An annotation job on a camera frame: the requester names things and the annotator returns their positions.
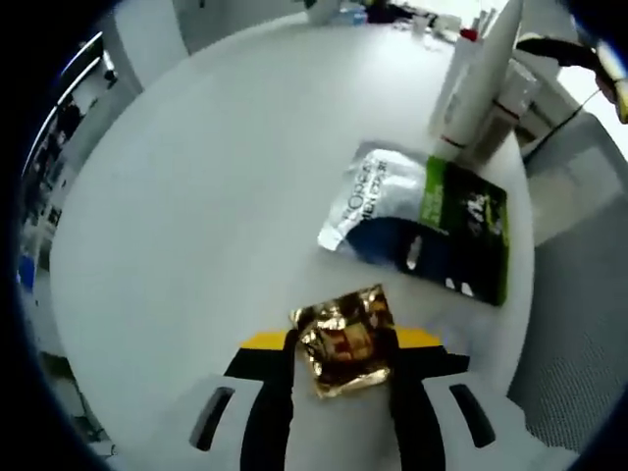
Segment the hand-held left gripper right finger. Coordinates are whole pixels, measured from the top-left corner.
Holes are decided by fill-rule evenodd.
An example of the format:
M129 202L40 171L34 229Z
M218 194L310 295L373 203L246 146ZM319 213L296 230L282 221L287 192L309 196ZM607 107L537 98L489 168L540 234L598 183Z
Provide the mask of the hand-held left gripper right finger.
M524 470L523 411L419 332L410 344L387 329L390 411L403 470Z

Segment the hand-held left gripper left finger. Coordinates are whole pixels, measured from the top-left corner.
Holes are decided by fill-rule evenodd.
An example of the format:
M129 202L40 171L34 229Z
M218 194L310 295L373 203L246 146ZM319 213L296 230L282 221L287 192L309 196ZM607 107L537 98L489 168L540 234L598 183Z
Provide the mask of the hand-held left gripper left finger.
M169 411L171 470L283 470L293 418L295 331L246 340Z

